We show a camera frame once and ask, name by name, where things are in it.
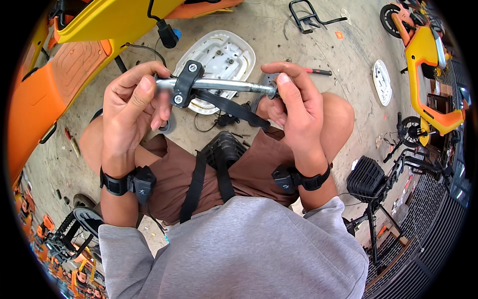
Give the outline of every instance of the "black plastic basket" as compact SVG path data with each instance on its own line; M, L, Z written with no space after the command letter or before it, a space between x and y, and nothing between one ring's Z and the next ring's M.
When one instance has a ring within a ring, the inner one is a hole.
M382 167L372 158L362 156L347 177L347 191L373 197L383 180L385 180L385 174ZM362 202L371 200L359 195L353 196Z
M207 163L217 170L216 158L214 151L220 148L226 160L228 168L231 167L246 152L247 148L243 146L228 131L219 132L202 150L206 156Z

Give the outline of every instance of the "wrist strap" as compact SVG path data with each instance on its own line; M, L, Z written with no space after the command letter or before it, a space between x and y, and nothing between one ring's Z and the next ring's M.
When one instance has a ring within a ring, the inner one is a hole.
M136 193L136 199L140 204L145 204L156 186L156 176L148 166L136 167L122 178L113 178L99 169L99 187L106 187L109 193L115 196L124 195L130 191Z
M329 165L327 165L327 170L324 174L316 175L314 177L303 176L295 167L287 168L284 165L279 165L272 173L272 178L286 193L292 194L296 192L297 187L300 185L302 185L307 191L319 189L328 179L329 175Z

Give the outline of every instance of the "fingernail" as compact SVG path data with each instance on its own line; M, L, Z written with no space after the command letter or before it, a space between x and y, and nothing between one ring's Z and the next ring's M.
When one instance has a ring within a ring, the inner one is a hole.
M278 119L276 122L281 128L285 126L285 119Z
M279 107L274 106L274 111L277 113L277 115L281 114L281 111L279 110Z
M291 79L289 78L289 76L286 73L280 73L277 76L277 81L279 81L281 84L285 84L287 82L290 82Z
M151 129L153 131L156 131L159 128L159 121L155 121L154 124L152 124Z
M151 82L146 78L141 78L140 87L144 91L149 91L151 89Z

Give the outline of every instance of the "hand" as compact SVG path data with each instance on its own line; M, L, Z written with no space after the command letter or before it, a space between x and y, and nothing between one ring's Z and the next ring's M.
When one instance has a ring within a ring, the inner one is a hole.
M324 120L322 95L301 66L273 62L263 65L261 70L268 74L280 72L276 83L282 100L273 99L268 113L271 120L283 127L295 167L306 177L323 174L327 160L320 144Z
M106 87L102 167L110 176L123 176L134 169L134 151L148 126L157 130L171 115L169 95L154 96L155 73L162 78L171 74L160 62L151 61L135 66Z

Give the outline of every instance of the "chrome rod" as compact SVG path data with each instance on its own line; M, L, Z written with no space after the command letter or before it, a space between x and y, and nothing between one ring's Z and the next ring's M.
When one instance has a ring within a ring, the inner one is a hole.
M164 87L163 84L167 82L174 88L176 81L176 78L158 79L156 80L156 85L161 88ZM218 89L263 93L268 95L271 99L277 95L277 86L275 84L263 85L244 81L201 78L194 81L192 87L195 89Z

